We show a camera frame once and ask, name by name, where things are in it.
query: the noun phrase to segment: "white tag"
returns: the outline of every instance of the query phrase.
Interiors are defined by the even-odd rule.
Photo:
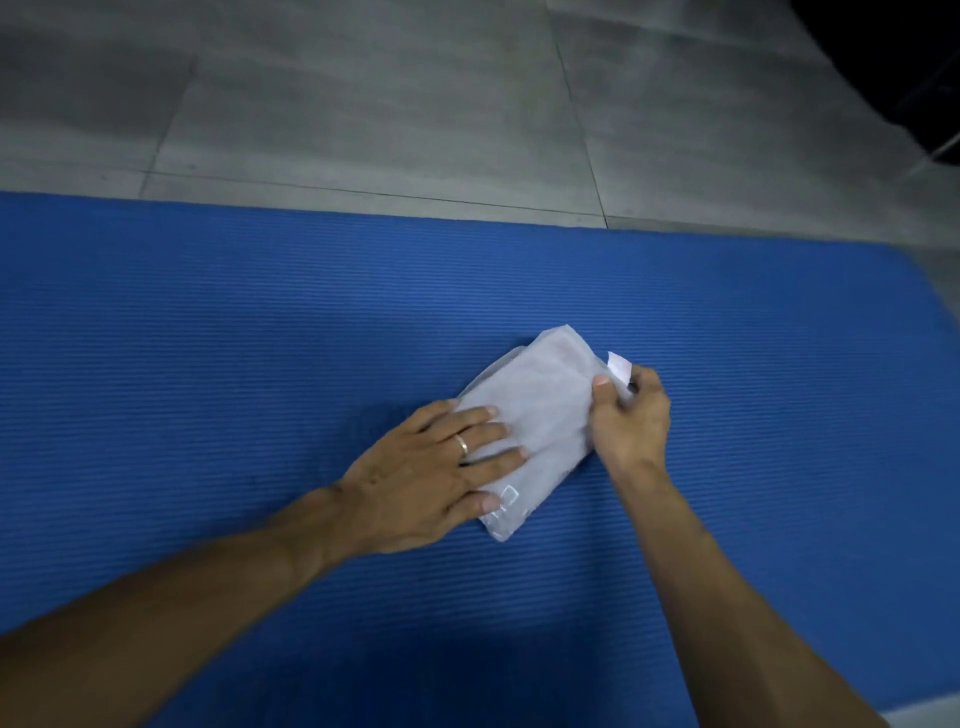
[[[610,373],[619,379],[625,386],[630,385],[630,374],[634,365],[618,353],[607,352],[607,368]]]

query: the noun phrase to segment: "silver ring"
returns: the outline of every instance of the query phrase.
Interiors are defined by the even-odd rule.
[[[460,444],[460,448],[464,451],[464,457],[467,457],[470,454],[470,448],[467,447],[467,443],[464,442],[464,438],[460,435],[454,435],[453,439]]]

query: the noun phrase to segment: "white object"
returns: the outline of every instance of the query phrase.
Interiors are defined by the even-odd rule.
[[[610,357],[604,364],[569,326],[551,328],[494,361],[460,395],[458,410],[493,405],[497,420],[511,429],[509,438],[472,452],[467,462],[519,446],[531,453],[518,470],[483,489],[502,503],[480,519],[497,541],[510,538],[592,450],[593,378],[607,375],[621,399],[632,396],[630,362],[612,352]]]

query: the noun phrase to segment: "gray tile floor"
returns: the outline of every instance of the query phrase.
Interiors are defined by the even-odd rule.
[[[0,189],[890,242],[960,312],[960,168],[787,0],[6,0]]]

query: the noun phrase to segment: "folded cloth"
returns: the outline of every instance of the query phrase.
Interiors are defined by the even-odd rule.
[[[480,519],[497,541],[510,538],[592,450],[588,420],[593,378],[607,375],[621,399],[632,396],[629,376],[623,376],[623,365],[629,372],[629,362],[611,353],[610,363],[613,369],[573,328],[550,328],[530,346],[494,361],[461,393],[458,410],[493,405],[499,409],[497,420],[511,430],[506,440],[472,452],[467,462],[519,446],[531,453],[518,470],[483,488],[500,496],[502,503]]]

